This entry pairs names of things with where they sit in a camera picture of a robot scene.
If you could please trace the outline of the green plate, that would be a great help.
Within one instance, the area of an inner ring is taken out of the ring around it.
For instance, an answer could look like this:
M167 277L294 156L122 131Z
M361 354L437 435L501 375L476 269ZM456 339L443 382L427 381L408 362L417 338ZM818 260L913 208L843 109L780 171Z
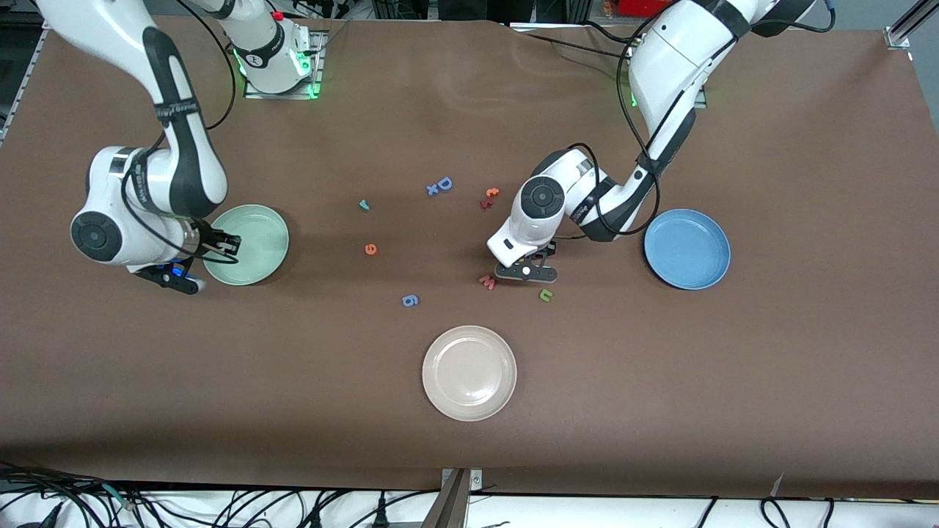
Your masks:
M212 227L241 238L238 263L205 262L208 273L226 285L260 283L278 270L289 250L288 226L277 211L261 205L226 210Z

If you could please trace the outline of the beige plate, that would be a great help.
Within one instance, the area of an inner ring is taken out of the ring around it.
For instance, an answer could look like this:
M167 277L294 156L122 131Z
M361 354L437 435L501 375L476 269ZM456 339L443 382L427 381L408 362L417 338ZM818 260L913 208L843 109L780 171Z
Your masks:
M459 326L427 348L422 384L444 417L475 423L502 411L514 394L517 363L508 343L489 328Z

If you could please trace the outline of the blue plate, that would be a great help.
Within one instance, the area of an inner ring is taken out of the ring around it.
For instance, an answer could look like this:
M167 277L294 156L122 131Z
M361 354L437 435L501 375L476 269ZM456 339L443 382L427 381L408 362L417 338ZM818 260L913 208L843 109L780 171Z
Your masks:
M668 210L651 222L643 240L644 257L664 283L679 290L706 290L731 267L731 245L712 218L690 208Z

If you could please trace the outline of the brown table cover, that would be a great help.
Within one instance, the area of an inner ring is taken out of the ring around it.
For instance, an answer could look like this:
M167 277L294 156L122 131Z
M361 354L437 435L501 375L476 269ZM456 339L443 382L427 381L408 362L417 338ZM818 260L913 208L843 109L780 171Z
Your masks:
M714 287L661 283L635 236L560 241L550 303L487 290L486 240L547 154L584 142L627 179L614 69L491 21L350 23L319 99L241 99L211 134L225 207L288 222L284 264L188 296L74 248L94 154L160 127L136 81L50 34L0 147L0 459L180 483L436 488L477 467L499 492L939 496L939 136L912 61L879 32L734 47L662 178L664 210L730 238ZM466 325L519 372L475 423L422 384L429 345Z

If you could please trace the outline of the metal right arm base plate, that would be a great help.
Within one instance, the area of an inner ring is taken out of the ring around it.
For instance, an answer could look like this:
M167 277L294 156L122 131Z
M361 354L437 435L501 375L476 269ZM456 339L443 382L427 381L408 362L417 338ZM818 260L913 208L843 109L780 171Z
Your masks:
M294 26L279 40L279 49L265 62L261 54L237 51L244 97L253 100L315 100L319 98L326 64L329 31Z

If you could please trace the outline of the aluminium frame structure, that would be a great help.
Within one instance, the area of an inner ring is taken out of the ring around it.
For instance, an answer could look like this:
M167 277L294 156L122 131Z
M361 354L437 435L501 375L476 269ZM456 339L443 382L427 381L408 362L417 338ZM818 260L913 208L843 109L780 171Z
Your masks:
M578 24L594 0L368 0L378 19Z

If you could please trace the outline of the aluminium table bracket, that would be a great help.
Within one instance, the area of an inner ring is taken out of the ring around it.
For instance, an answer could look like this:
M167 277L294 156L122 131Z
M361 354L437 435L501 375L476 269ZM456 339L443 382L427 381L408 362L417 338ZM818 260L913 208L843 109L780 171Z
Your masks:
M470 495L483 487L483 470L480 468L447 469L446 479L440 491L442 500L435 528L466 528L467 508Z

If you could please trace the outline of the aluminium corner rail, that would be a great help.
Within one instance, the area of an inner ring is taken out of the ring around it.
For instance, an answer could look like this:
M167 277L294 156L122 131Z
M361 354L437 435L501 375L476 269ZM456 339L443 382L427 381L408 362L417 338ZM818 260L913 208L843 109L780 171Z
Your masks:
M937 12L939 12L939 0L916 0L892 26L883 29L883 39L888 49L909 49L909 37Z

